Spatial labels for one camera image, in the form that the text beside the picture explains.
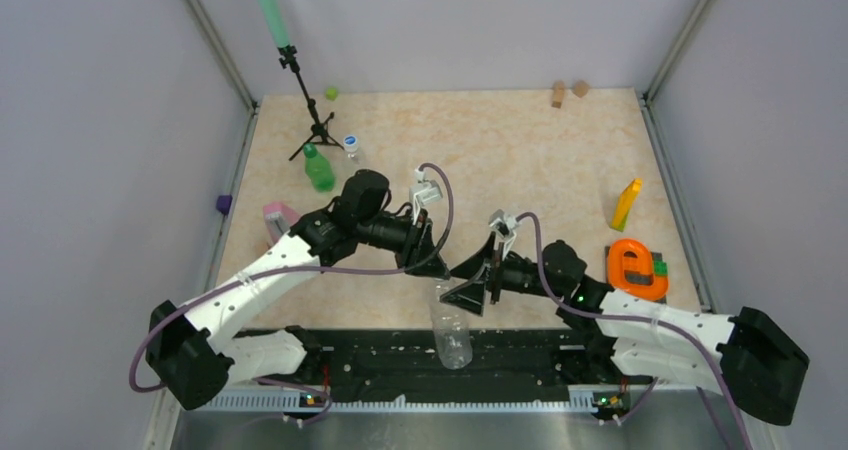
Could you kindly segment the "clear plastic bottle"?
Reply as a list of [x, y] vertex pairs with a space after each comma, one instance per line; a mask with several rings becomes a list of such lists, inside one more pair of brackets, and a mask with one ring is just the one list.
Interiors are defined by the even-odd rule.
[[473, 349], [465, 313], [440, 301], [451, 288], [450, 280], [434, 279], [428, 305], [438, 357], [448, 370], [459, 370], [472, 361]]

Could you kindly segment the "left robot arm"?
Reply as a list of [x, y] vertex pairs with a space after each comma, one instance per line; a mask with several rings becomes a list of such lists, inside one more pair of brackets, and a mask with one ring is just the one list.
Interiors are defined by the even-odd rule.
[[455, 199], [446, 173], [422, 163], [409, 189], [409, 209], [392, 213], [389, 180], [363, 169], [348, 178], [340, 195], [326, 206], [303, 214], [270, 250], [213, 288], [180, 305], [166, 300], [150, 315], [149, 332], [132, 357], [129, 384], [137, 393], [141, 362], [159, 377], [153, 391], [168, 391], [185, 410], [198, 409], [224, 388], [274, 374], [308, 383], [319, 374], [320, 356], [308, 348], [296, 329], [259, 336], [241, 330], [288, 291], [322, 274], [356, 275], [339, 261], [359, 245], [390, 251], [393, 269], [367, 269], [367, 276], [396, 274], [446, 279], [449, 270], [439, 252], [446, 243], [447, 223], [438, 241], [426, 207], [447, 200], [454, 217]]

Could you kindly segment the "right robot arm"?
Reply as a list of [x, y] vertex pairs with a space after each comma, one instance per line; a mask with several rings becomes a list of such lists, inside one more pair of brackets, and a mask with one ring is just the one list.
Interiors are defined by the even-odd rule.
[[460, 285], [444, 304], [480, 315], [500, 291], [555, 298], [558, 316], [586, 341], [586, 367], [600, 382], [646, 376], [728, 393], [736, 406], [769, 424], [789, 425], [810, 359], [765, 312], [697, 313], [636, 297], [586, 273], [562, 240], [535, 262], [503, 255], [489, 238], [452, 269]]

